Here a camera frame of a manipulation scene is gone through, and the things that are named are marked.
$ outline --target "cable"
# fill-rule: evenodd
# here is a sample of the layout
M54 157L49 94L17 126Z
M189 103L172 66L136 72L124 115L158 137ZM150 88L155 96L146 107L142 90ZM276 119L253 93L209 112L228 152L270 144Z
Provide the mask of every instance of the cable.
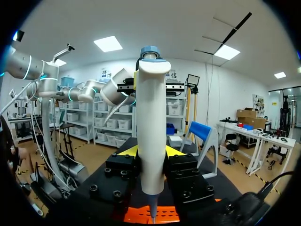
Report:
M130 96L127 96L114 110L112 110L111 113L108 114L107 118L104 120L103 126L106 125L107 121L110 119L110 117L130 98Z

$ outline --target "black cable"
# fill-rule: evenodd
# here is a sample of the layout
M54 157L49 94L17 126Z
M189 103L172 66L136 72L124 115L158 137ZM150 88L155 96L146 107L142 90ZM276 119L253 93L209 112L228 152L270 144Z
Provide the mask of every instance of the black cable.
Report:
M265 186L257 193L258 196L260 198L262 198L262 200L265 199L265 197L267 197L267 195L269 194L269 192L272 190L272 187L270 187L275 181L277 181L279 178L284 177L286 175L292 175L293 171L288 171L285 173L282 173L280 175L278 175L277 177L275 177L274 179L272 179L270 182L267 182L265 184Z

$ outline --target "ceiling light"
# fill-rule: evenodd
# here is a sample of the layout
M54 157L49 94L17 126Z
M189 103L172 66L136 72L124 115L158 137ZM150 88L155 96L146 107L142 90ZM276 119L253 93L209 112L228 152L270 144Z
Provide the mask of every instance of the ceiling light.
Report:
M281 79L281 78L284 78L286 77L286 75L284 74L284 72L280 72L280 73L277 73L277 74L274 74L274 76L278 79Z
M65 65L66 64L66 62L65 61L63 61L63 60L60 60L60 59L57 59L56 60L56 62L55 62L55 64L57 65L57 66L63 66L63 65Z
M115 36L107 37L104 39L95 40L94 43L103 51L110 52L122 49L122 46L117 41Z
M235 57L240 52L234 48L231 48L229 46L223 45L220 47L216 53L214 54L217 57L224 58L226 60L231 60L233 57Z

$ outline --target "blue box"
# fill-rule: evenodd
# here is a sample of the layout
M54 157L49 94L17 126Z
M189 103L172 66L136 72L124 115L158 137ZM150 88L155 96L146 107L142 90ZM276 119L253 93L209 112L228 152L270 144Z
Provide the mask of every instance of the blue box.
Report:
M166 134L168 135L174 134L174 125L172 123L166 123Z
M253 130L254 126L243 125L243 128L245 128L246 130Z
M74 79L70 77L61 78L61 86L73 87Z

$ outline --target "ceiling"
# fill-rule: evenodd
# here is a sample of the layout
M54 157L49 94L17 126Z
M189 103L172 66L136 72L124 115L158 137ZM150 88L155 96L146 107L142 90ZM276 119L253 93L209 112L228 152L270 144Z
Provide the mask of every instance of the ceiling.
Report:
M44 0L25 21L14 47L47 61L71 43L61 70L96 62L138 58L141 47L158 46L163 58L212 62L233 27L251 17L226 42L241 53L213 64L266 85L301 78L297 55L280 23L259 0ZM103 53L94 40L116 36L123 50ZM287 77L277 80L275 73Z

